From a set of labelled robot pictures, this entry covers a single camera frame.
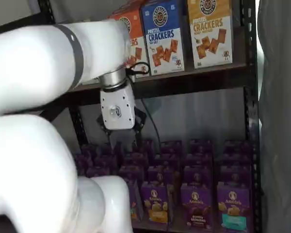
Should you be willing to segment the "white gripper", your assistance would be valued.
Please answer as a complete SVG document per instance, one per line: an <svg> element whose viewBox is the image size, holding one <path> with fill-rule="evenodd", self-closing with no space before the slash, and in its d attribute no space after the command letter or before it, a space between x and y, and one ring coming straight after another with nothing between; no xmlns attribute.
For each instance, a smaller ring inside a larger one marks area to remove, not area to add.
<svg viewBox="0 0 291 233"><path fill-rule="evenodd" d="M100 91L101 114L96 122L107 136L111 149L116 146L112 140L112 130L132 129L135 132L135 144L142 146L142 129L146 121L146 113L135 108L135 98L130 84L111 92Z"/></svg>

